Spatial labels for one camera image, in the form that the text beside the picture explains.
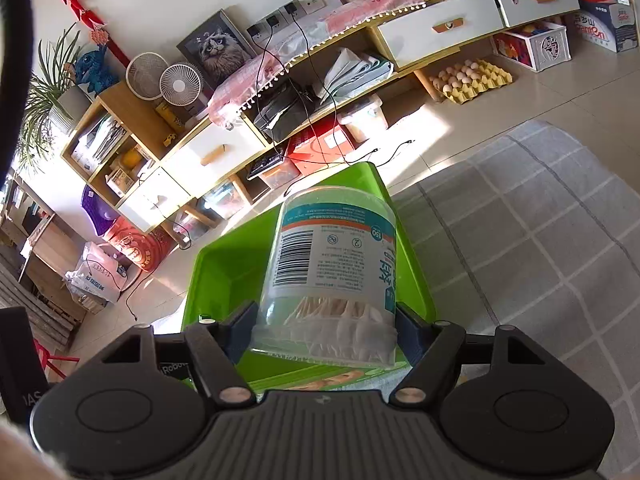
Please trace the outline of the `person's right hand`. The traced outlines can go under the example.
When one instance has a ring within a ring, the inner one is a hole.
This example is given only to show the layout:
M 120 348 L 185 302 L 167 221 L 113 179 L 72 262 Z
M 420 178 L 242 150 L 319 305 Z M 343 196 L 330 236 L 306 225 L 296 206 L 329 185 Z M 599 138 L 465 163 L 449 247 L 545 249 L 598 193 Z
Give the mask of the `person's right hand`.
M 1 480 L 68 479 L 53 457 L 35 450 L 28 435 L 5 419 L 1 419 L 0 442 Z

